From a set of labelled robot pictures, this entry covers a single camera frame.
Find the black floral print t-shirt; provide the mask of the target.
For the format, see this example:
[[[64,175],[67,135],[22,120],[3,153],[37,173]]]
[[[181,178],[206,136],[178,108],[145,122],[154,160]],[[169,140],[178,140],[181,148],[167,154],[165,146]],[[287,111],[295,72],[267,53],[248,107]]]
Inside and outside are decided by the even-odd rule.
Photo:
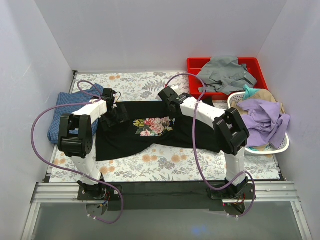
[[[153,144],[193,148],[193,118],[172,118],[162,101],[124,101],[129,120],[104,130],[99,124],[96,131],[96,161],[111,161],[141,153]]]

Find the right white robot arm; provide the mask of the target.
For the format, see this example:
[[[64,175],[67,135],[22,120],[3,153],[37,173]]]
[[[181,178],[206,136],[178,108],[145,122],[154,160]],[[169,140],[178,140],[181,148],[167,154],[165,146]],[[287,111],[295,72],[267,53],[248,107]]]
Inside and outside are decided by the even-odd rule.
[[[204,183],[212,191],[226,191],[232,199],[237,199],[245,192],[248,177],[245,171],[245,148],[250,136],[249,131],[235,108],[223,110],[204,103],[188,93],[177,94],[167,86],[158,96],[165,103],[173,117],[192,117],[192,146],[196,165]],[[217,143],[224,153],[226,162],[225,185],[214,187],[206,180],[197,155],[196,121],[209,126],[217,137]]]

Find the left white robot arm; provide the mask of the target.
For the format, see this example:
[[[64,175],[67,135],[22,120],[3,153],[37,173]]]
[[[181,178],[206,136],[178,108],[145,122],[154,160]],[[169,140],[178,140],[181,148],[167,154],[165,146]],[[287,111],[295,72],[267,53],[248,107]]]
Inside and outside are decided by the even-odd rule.
[[[113,189],[101,183],[104,177],[93,159],[92,125],[98,122],[104,133],[114,135],[129,122],[126,107],[116,104],[116,94],[115,90],[105,88],[100,95],[101,100],[94,97],[81,109],[60,117],[58,149],[72,160],[82,174],[82,180],[77,183],[95,200],[108,201]]]

